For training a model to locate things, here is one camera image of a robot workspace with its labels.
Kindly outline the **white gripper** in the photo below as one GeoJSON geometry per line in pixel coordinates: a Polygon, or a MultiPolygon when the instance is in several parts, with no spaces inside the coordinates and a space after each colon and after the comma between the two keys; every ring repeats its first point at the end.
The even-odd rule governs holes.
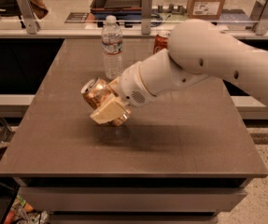
{"type": "Polygon", "coordinates": [[[116,96],[107,97],[106,100],[96,108],[90,118],[97,124],[114,122],[122,124],[129,118],[126,104],[118,97],[120,96],[129,105],[139,107],[147,105],[156,99],[151,94],[142,79],[141,62],[137,62],[126,68],[120,78],[116,77],[108,83],[109,90],[116,96]]]}

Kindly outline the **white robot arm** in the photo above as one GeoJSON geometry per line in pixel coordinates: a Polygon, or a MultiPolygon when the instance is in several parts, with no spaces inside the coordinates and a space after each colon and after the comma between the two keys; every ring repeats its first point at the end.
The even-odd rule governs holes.
{"type": "Polygon", "coordinates": [[[114,92],[101,98],[91,119],[103,124],[123,118],[128,106],[148,104],[166,91],[208,77],[230,82],[268,107],[268,51],[246,45],[208,21],[187,20],[171,31],[165,49],[110,83],[114,92]]]}

